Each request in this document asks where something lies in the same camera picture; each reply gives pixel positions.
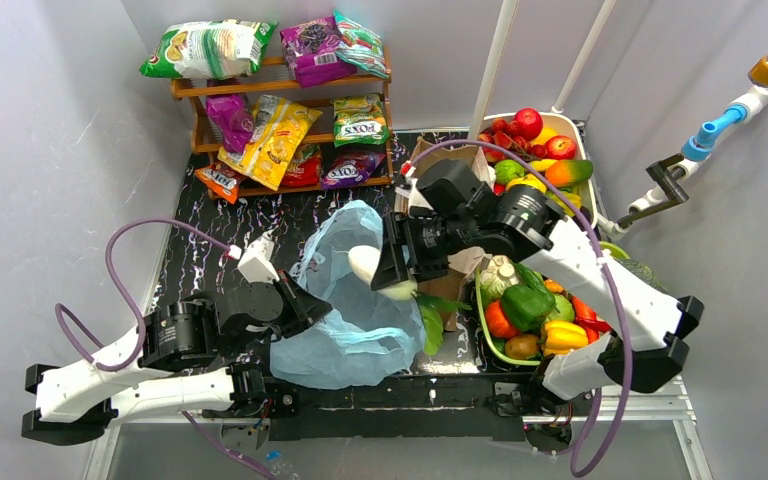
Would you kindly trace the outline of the white radish with leaves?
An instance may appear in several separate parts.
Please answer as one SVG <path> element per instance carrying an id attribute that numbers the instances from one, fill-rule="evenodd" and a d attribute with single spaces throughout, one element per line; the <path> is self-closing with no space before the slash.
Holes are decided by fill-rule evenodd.
<path id="1" fill-rule="evenodd" d="M 368 245 L 352 247 L 348 251 L 348 261 L 352 272 L 368 286 L 376 273 L 381 251 Z M 414 280 L 398 282 L 394 286 L 378 290 L 378 293 L 396 301 L 413 300 L 419 309 L 423 320 L 426 341 L 424 353 L 435 356 L 443 345 L 444 315 L 453 314 L 459 310 L 471 310 L 472 307 L 457 300 L 447 300 L 442 297 L 421 293 Z"/>

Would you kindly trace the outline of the light blue plastic grocery bag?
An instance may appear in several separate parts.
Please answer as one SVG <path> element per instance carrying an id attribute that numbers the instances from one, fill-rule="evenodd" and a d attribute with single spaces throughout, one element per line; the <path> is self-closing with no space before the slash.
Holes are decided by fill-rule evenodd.
<path id="1" fill-rule="evenodd" d="M 270 347 L 273 377 L 309 388 L 375 386 L 409 369 L 426 332 L 416 302 L 370 288 L 352 270 L 353 247 L 382 246 L 379 213 L 363 201 L 337 209 L 307 239 L 291 277 L 332 307 L 304 332 Z"/>

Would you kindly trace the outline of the red cherry bunch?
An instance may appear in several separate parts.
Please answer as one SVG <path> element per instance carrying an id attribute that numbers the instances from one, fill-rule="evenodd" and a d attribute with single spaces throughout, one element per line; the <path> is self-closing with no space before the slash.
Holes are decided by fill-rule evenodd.
<path id="1" fill-rule="evenodd" d="M 526 160 L 546 158 L 546 147 L 529 140 L 532 133 L 533 128 L 529 124 L 517 119 L 495 118 L 479 133 L 478 139 L 516 154 L 524 154 Z"/>

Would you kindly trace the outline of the brown paper bag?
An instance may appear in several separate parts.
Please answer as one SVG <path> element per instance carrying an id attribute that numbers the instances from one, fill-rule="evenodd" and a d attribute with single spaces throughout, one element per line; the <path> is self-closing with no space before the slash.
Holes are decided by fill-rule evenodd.
<path id="1" fill-rule="evenodd" d="M 419 136 L 416 145 L 409 150 L 410 156 L 406 162 L 410 161 L 412 163 L 416 156 L 427 151 L 435 144 L 437 142 L 428 141 L 423 136 Z M 466 164 L 479 180 L 493 187 L 495 172 L 488 163 L 482 148 L 475 145 L 459 144 L 458 146 L 449 146 L 435 150 L 431 154 L 426 155 L 420 161 L 419 166 L 415 167 L 414 176 L 416 178 L 423 176 L 431 166 L 444 159 L 458 160 Z M 466 277 L 480 263 L 483 256 L 484 251 L 480 248 L 470 248 L 450 256 L 448 273 L 441 278 L 420 283 L 419 291 L 447 300 L 459 300 L 461 287 Z"/>

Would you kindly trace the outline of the purple snack bag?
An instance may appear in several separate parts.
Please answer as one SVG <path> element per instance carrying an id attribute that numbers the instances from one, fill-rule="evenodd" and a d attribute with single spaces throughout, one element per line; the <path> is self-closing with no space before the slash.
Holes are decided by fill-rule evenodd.
<path id="1" fill-rule="evenodd" d="M 247 96 L 243 93 L 208 96 L 206 113 L 219 128 L 224 149 L 243 153 L 254 133 L 254 118 Z"/>
<path id="2" fill-rule="evenodd" d="M 280 32 L 285 64 L 292 80 L 310 88 L 358 73 L 336 51 L 341 37 L 333 16 L 311 20 Z"/>

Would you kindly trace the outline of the purple snack bag top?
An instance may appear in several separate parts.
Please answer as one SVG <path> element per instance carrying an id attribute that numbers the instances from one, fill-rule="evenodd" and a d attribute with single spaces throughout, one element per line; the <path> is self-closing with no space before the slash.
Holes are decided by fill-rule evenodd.
<path id="1" fill-rule="evenodd" d="M 358 73 L 336 51 L 341 37 L 333 16 L 311 20 L 280 32 L 285 64 L 292 80 L 310 88 Z"/>

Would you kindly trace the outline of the orange tomato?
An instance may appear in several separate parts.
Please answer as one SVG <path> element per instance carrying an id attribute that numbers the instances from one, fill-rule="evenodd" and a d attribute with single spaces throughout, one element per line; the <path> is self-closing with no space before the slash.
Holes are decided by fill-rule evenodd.
<path id="1" fill-rule="evenodd" d="M 508 340 L 521 333 L 507 318 L 499 300 L 491 302 L 484 311 L 487 330 L 495 338 Z"/>

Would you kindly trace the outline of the mango orange green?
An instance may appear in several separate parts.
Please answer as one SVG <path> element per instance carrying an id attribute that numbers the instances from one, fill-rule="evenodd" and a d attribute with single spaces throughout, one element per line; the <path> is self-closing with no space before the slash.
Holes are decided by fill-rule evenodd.
<path id="1" fill-rule="evenodd" d="M 545 172 L 544 177 L 557 188 L 571 188 L 590 180 L 594 165 L 589 160 L 558 160 Z"/>

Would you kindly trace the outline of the red apple top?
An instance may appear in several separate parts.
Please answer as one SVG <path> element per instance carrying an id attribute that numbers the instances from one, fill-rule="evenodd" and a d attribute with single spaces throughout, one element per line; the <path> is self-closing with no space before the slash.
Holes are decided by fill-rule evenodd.
<path id="1" fill-rule="evenodd" d="M 530 107 L 517 111 L 511 122 L 515 136 L 527 141 L 537 138 L 543 130 L 544 122 L 541 114 Z"/>

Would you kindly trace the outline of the red apple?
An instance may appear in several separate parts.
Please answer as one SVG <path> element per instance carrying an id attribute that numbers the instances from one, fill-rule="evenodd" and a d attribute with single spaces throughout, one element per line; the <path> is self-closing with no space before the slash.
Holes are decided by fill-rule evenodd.
<path id="1" fill-rule="evenodd" d="M 565 135 L 556 135 L 545 144 L 546 157 L 554 160 L 574 159 L 578 151 L 577 142 Z"/>
<path id="2" fill-rule="evenodd" d="M 537 138 L 543 130 L 544 122 L 541 114 L 530 107 L 517 111 L 511 122 L 515 136 L 527 141 Z"/>

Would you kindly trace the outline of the brown kiwi potato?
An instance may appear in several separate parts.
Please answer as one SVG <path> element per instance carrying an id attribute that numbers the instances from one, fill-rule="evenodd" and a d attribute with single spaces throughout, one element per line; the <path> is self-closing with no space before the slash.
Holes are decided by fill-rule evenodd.
<path id="1" fill-rule="evenodd" d="M 514 360 L 531 360 L 540 353 L 540 337 L 532 333 L 514 336 L 504 345 L 504 354 Z"/>

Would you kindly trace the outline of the red apple right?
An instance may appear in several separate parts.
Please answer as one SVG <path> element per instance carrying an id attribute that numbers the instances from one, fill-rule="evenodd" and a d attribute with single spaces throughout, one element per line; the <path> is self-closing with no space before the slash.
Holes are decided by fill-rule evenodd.
<path id="1" fill-rule="evenodd" d="M 546 157 L 554 160 L 574 159 L 578 151 L 577 142 L 565 135 L 556 135 L 545 144 Z"/>

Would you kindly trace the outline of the red carrot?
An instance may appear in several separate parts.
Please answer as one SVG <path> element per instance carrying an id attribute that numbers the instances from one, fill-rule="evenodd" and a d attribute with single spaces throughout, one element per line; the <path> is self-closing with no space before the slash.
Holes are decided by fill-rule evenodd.
<path id="1" fill-rule="evenodd" d="M 585 331 L 590 344 L 612 332 L 612 327 L 580 299 L 573 297 L 571 303 L 575 313 L 574 323 Z"/>

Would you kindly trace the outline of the green vegetable basket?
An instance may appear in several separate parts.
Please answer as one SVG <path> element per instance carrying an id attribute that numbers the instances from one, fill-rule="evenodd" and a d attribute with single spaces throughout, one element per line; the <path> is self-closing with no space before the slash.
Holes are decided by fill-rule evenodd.
<path id="1" fill-rule="evenodd" d="M 499 343 L 495 341 L 489 331 L 485 330 L 486 319 L 484 311 L 481 309 L 484 300 L 479 291 L 478 281 L 475 281 L 474 298 L 479 307 L 476 320 L 478 327 L 475 337 L 477 338 L 477 350 L 479 351 L 477 357 L 481 359 L 483 364 L 482 370 L 498 373 L 516 370 L 526 371 L 527 369 L 533 370 L 536 368 L 542 360 L 540 356 L 530 360 L 510 359 L 504 354 L 504 349 L 497 349 Z"/>

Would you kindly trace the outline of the white pipe right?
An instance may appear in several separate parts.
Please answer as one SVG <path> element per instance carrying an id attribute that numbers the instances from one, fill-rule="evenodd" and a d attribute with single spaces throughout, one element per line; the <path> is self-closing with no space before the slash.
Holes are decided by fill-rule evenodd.
<path id="1" fill-rule="evenodd" d="M 564 112 L 568 100 L 575 90 L 584 67 L 586 66 L 597 41 L 599 40 L 608 20 L 610 19 L 616 4 L 617 0 L 604 0 L 602 2 L 600 9 L 584 39 L 584 42 L 579 49 L 577 57 L 564 81 L 564 84 L 550 108 L 552 113 L 562 114 Z"/>

